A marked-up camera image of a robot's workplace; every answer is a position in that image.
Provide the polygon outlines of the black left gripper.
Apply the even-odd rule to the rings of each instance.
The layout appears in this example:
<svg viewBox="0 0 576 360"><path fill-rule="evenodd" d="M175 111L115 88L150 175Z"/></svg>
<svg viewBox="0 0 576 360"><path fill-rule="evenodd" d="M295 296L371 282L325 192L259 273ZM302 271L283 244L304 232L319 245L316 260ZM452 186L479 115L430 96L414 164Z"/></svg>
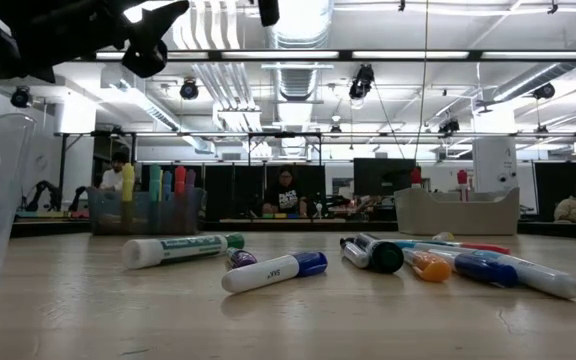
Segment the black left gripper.
<svg viewBox="0 0 576 360"><path fill-rule="evenodd" d="M130 43L121 63L140 78L151 77L167 64L168 48L163 36L190 7L188 1L172 1L148 9L137 6L141 18L133 22L124 11L138 5L135 0L67 1L41 19L46 48L44 56L56 65L97 50Z"/></svg>

